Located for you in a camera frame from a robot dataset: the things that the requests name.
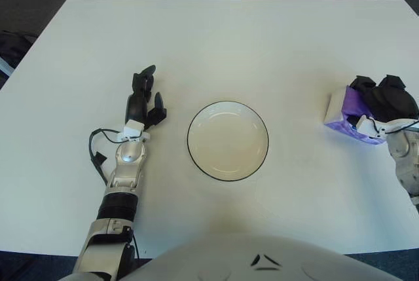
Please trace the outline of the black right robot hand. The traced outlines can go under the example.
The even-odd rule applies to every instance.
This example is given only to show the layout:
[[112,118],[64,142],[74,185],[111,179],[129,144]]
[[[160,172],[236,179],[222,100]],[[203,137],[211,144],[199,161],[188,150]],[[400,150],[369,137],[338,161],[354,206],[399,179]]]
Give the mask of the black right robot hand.
[[358,75],[349,87],[360,99],[362,115],[380,122],[418,120],[418,105],[398,76],[387,75],[376,84],[371,78]]

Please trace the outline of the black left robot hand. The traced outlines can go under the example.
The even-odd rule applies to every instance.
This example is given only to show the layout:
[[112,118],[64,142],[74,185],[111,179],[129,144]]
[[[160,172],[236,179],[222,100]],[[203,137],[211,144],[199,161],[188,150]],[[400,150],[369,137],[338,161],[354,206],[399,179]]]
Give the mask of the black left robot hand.
[[153,75],[155,71],[156,66],[151,65],[141,73],[133,74],[132,93],[129,95],[126,105],[125,123],[129,120],[140,122],[144,125],[144,130],[147,130],[151,126],[158,125],[166,118],[167,109],[164,107],[159,92],[155,94],[155,106],[151,110],[147,109],[154,85]]

